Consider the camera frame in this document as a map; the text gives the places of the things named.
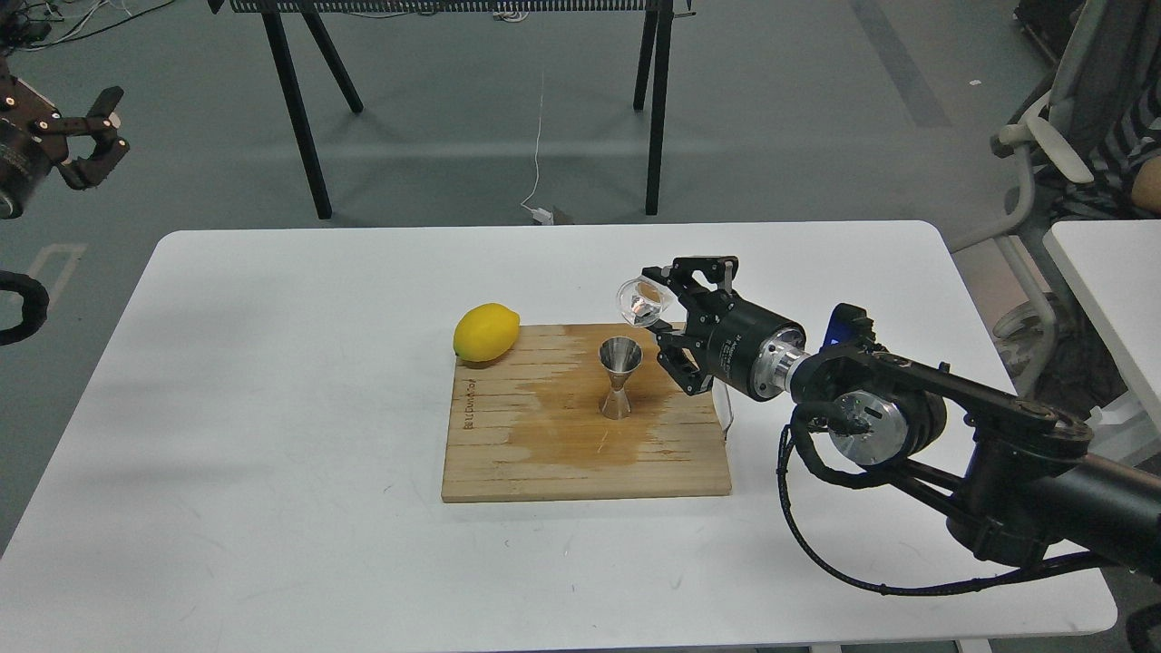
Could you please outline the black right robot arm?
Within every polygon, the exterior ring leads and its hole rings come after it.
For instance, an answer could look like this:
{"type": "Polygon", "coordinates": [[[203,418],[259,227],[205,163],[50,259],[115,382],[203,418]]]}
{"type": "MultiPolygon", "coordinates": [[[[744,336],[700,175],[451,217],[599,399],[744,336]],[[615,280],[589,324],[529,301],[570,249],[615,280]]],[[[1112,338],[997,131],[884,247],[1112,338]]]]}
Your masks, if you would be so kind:
{"type": "Polygon", "coordinates": [[[884,595],[946,596],[1117,566],[1158,579],[1158,478],[1091,450],[1093,430],[1054,406],[880,343],[871,316],[834,306],[824,338],[742,297],[737,257],[647,266],[618,290],[623,320],[651,333],[657,361],[688,395],[717,385],[758,402],[786,396],[776,488],[789,533],[821,571],[884,595]],[[851,576],[796,523],[789,471],[849,491],[895,489],[1002,574],[928,587],[851,576]]]}

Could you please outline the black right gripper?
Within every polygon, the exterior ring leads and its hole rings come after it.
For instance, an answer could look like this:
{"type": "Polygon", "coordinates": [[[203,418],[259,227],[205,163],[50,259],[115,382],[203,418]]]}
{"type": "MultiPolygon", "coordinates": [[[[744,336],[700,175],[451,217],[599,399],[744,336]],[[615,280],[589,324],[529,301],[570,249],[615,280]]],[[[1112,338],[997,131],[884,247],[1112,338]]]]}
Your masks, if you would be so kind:
{"type": "Polygon", "coordinates": [[[712,390],[713,376],[764,402],[786,390],[792,364],[805,356],[805,326],[733,289],[738,257],[678,257],[646,266],[644,278],[668,287],[694,318],[694,336],[659,329],[657,361],[688,396],[712,390]]]}

